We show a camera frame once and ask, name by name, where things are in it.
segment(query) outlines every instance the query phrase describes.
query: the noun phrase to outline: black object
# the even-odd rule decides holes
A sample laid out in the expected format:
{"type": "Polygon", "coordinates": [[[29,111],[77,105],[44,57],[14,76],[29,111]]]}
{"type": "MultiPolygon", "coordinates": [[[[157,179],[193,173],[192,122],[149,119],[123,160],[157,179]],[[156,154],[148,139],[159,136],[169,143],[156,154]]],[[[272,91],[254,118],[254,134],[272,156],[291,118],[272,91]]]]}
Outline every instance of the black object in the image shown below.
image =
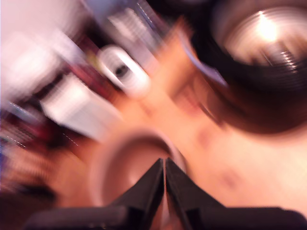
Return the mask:
{"type": "MultiPolygon", "coordinates": [[[[306,95],[307,89],[307,57],[297,61],[296,71],[289,71],[284,64],[274,66],[248,65],[234,60],[222,47],[219,47],[212,34],[213,16],[217,14],[217,7],[226,0],[212,0],[202,8],[202,14],[190,19],[195,35],[191,42],[200,61],[217,69],[229,85],[239,85],[251,92],[262,93],[267,96],[280,97],[281,100],[289,96],[306,95]]],[[[306,1],[291,0],[259,0],[257,5],[270,7],[294,6],[306,9],[306,1]]],[[[256,12],[247,12],[246,17],[256,12]]]]}
{"type": "Polygon", "coordinates": [[[159,159],[132,188],[109,206],[40,212],[29,219],[24,230],[147,230],[163,194],[163,160],[159,159]]]}
{"type": "Polygon", "coordinates": [[[166,190],[186,230],[303,230],[306,219],[277,207],[226,208],[166,160],[166,190]]]}
{"type": "MultiPolygon", "coordinates": [[[[164,193],[163,160],[111,205],[68,208],[34,215],[24,230],[122,229],[147,230],[164,193]]],[[[299,213],[272,208],[226,208],[193,181],[169,158],[166,190],[186,230],[307,230],[299,213]]]]}
{"type": "Polygon", "coordinates": [[[147,0],[149,5],[162,16],[177,18],[195,13],[208,0],[147,0]]]}

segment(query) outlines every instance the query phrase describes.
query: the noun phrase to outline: wooden surface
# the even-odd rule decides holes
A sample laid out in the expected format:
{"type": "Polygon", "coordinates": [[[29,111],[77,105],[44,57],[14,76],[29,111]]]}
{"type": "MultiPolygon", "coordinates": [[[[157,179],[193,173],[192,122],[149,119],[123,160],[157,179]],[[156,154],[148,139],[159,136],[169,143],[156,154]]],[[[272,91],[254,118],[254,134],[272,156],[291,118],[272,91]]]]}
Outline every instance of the wooden surface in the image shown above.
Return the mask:
{"type": "MultiPolygon", "coordinates": [[[[217,125],[197,106],[190,83],[200,74],[178,38],[173,36],[166,43],[157,54],[159,66],[149,70],[152,87],[148,95],[138,101],[117,100],[124,121],[114,125],[107,143],[124,130],[155,127],[183,154],[194,182],[224,205],[280,206],[307,216],[305,129],[263,135],[217,125]]],[[[67,154],[59,161],[61,173],[51,183],[63,194],[59,206],[91,205],[88,169],[93,156],[104,154],[107,145],[87,140],[79,146],[77,157],[67,154]]]]}

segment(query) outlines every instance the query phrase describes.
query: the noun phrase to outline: wooden table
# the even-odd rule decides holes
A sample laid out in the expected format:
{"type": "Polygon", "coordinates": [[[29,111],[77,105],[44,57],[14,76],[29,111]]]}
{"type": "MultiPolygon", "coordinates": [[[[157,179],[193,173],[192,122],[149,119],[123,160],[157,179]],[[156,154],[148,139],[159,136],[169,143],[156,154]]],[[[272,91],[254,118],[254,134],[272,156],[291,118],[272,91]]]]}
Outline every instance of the wooden table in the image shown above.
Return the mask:
{"type": "MultiPolygon", "coordinates": [[[[176,33],[166,43],[157,54],[159,66],[148,70],[152,78],[148,95],[140,100],[116,100],[124,122],[114,125],[108,143],[124,130],[155,127],[181,151],[193,181],[224,205],[280,206],[307,216],[306,129],[261,135],[228,124],[218,126],[196,106],[189,84],[200,73],[176,33]]],[[[56,183],[51,182],[63,193],[59,206],[92,205],[88,167],[95,154],[104,153],[105,146],[89,140],[80,146],[79,158],[67,154],[59,161],[61,173],[56,183]]]]}

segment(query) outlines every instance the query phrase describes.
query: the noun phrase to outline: bowl rim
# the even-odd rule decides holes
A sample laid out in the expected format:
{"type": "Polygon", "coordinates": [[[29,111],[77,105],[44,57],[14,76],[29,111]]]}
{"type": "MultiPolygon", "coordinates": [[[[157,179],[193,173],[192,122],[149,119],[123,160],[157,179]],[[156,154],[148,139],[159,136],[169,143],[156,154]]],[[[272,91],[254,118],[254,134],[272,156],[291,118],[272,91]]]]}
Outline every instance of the bowl rim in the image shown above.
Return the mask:
{"type": "Polygon", "coordinates": [[[112,161],[120,154],[120,150],[127,144],[141,138],[150,138],[157,140],[160,143],[166,144],[168,147],[168,154],[172,160],[183,171],[187,172],[185,159],[179,150],[175,147],[173,142],[163,132],[151,127],[138,127],[129,130],[113,141],[103,154],[97,154],[90,164],[89,172],[89,190],[90,199],[96,207],[102,207],[108,203],[104,201],[103,185],[106,182],[106,175],[112,161]]]}

